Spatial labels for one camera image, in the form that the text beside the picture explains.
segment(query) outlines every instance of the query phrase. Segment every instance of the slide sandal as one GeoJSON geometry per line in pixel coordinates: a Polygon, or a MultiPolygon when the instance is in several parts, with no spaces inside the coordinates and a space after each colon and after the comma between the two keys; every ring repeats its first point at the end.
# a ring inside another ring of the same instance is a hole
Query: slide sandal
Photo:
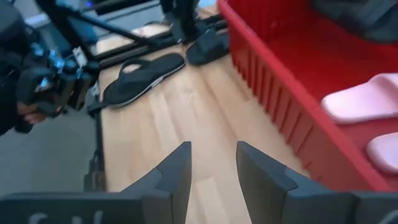
{"type": "Polygon", "coordinates": [[[398,174],[398,133],[373,139],[366,152],[377,168],[388,174],[398,174]]]}
{"type": "Polygon", "coordinates": [[[378,74],[367,83],[327,95],[321,104],[338,124],[398,117],[398,73],[378,74]]]}
{"type": "Polygon", "coordinates": [[[363,39],[380,43],[398,40],[395,0],[314,0],[312,4],[318,12],[363,39]]]}
{"type": "Polygon", "coordinates": [[[186,52],[191,65],[204,65],[229,54],[228,33],[216,34],[214,29],[200,36],[186,52]]]}

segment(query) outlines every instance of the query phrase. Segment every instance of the camera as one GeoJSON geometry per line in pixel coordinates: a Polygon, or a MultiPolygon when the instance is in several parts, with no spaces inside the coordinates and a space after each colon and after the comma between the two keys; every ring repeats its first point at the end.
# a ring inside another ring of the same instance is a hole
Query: camera
{"type": "Polygon", "coordinates": [[[66,107],[82,109],[100,73],[99,63],[87,61],[79,49],[64,59],[40,45],[36,31],[8,2],[0,1],[0,15],[0,63],[12,69],[17,101],[35,104],[37,112],[53,118],[66,107]]]}

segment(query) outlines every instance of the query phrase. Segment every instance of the pink slide sandal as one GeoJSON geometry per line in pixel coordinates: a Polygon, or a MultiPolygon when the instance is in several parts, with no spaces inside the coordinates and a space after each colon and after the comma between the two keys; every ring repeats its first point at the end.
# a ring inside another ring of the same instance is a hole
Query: pink slide sandal
{"type": "Polygon", "coordinates": [[[367,83],[329,94],[322,107],[338,124],[398,117],[398,73],[378,74],[367,83]]]}
{"type": "Polygon", "coordinates": [[[388,174],[398,174],[398,133],[373,139],[366,152],[377,168],[388,174]]]}

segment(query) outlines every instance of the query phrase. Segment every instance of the flip-flop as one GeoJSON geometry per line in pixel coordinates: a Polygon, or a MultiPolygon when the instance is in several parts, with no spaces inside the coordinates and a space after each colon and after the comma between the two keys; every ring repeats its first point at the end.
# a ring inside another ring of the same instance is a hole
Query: flip-flop
{"type": "Polygon", "coordinates": [[[88,107],[89,115],[94,116],[108,106],[120,108],[132,103],[184,66],[184,58],[175,53],[163,55],[153,61],[135,58],[128,60],[122,65],[119,78],[106,87],[102,102],[88,107]],[[130,65],[140,67],[132,72],[125,72],[125,68],[130,65]]]}

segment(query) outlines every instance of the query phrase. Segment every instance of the black metal stand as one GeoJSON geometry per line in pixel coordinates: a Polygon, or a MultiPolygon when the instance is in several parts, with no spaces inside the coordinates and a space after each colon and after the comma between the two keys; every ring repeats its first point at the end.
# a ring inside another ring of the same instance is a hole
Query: black metal stand
{"type": "MultiPolygon", "coordinates": [[[[172,31],[163,32],[153,37],[140,37],[130,33],[129,30],[124,30],[95,19],[94,17],[86,16],[82,14],[82,12],[71,8],[70,6],[56,3],[56,0],[35,1],[37,5],[49,16],[54,26],[59,29],[61,34],[64,36],[64,38],[66,38],[72,48],[80,49],[86,55],[88,60],[99,62],[100,70],[123,63],[132,57],[141,57],[143,55],[171,47],[179,43],[179,40],[181,39],[177,34],[178,32],[176,32],[177,26],[172,26],[172,31]],[[83,42],[81,37],[79,37],[76,30],[71,25],[69,18],[74,18],[87,22],[93,26],[98,26],[102,29],[110,31],[111,33],[131,39],[133,42],[131,44],[124,45],[98,55],[93,55],[90,48],[83,42]]],[[[162,6],[166,6],[166,8],[163,8],[164,10],[168,10],[167,7],[173,4],[171,0],[162,0],[160,3],[162,6]]],[[[194,13],[194,0],[179,0],[176,6],[177,7],[172,10],[174,18],[172,19],[172,22],[178,21],[176,24],[181,24],[180,29],[182,30],[182,33],[185,36],[191,36],[191,34],[195,33],[195,30],[197,29],[195,27],[196,22],[194,13]]],[[[221,20],[221,16],[217,15],[204,19],[200,22],[206,24],[206,26],[212,26],[217,30],[221,30],[226,28],[225,23],[218,23],[221,20]]]]}

